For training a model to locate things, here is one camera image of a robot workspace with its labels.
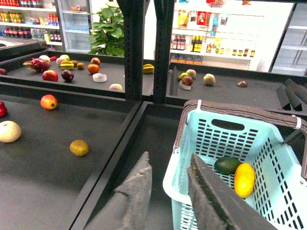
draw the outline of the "yellow package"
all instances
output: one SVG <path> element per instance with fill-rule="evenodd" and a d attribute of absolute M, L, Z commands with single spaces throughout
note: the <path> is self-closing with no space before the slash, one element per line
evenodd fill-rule
<path fill-rule="evenodd" d="M 178 27 L 186 28 L 188 26 L 189 13 L 186 10 L 178 11 Z"/>

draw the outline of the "red package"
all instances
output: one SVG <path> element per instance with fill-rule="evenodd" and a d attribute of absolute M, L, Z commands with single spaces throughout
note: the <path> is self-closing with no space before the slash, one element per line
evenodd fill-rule
<path fill-rule="evenodd" d="M 205 20 L 206 26 L 209 26 L 211 14 L 212 14 L 211 12 L 207 12 L 207 14 L 206 14 L 206 20 Z"/>
<path fill-rule="evenodd" d="M 207 12 L 205 12 L 205 11 L 198 11 L 197 12 L 197 25 L 205 25 L 206 14 L 207 14 Z"/>

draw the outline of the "red apple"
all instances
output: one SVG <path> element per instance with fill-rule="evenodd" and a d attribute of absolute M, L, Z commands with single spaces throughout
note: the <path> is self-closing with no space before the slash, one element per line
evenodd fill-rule
<path fill-rule="evenodd" d="M 99 58 L 97 58 L 97 57 L 92 58 L 91 64 L 100 65 L 100 60 L 99 60 Z"/>
<path fill-rule="evenodd" d="M 0 69 L 0 75 L 8 75 L 5 69 Z"/>
<path fill-rule="evenodd" d="M 58 81 L 59 76 L 54 70 L 49 69 L 49 70 L 46 70 L 45 72 L 43 72 L 43 80 L 45 80 L 45 81 Z"/>
<path fill-rule="evenodd" d="M 71 72 L 70 70 L 64 70 L 62 73 L 61 73 L 61 76 L 62 78 L 67 81 L 67 82 L 70 82 L 72 81 L 73 77 L 74 77 L 74 74 L 73 72 Z"/>
<path fill-rule="evenodd" d="M 8 113 L 8 110 L 5 107 L 4 102 L 0 102 L 0 117 L 4 117 L 7 113 Z"/>
<path fill-rule="evenodd" d="M 182 80 L 181 83 L 183 85 L 188 85 L 191 86 L 193 84 L 193 78 L 191 76 L 185 76 Z"/>
<path fill-rule="evenodd" d="M 5 103 L 4 102 L 0 102 L 0 108 L 5 107 Z"/>

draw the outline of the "metal post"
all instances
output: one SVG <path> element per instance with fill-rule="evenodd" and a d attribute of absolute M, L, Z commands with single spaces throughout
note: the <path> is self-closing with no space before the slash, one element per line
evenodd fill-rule
<path fill-rule="evenodd" d="M 154 0 L 154 6 L 157 17 L 157 33 L 154 57 L 153 102 L 164 103 L 175 0 Z"/>
<path fill-rule="evenodd" d="M 144 25 L 149 0 L 118 0 L 124 15 L 125 95 L 127 100 L 142 100 Z"/>

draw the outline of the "dragon fruit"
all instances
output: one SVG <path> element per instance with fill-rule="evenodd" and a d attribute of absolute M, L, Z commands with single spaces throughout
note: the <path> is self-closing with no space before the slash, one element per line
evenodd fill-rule
<path fill-rule="evenodd" d="M 24 65 L 29 66 L 28 69 L 34 69 L 35 73 L 44 72 L 50 68 L 50 64 L 47 61 L 39 58 L 33 58 L 31 61 L 26 61 Z"/>

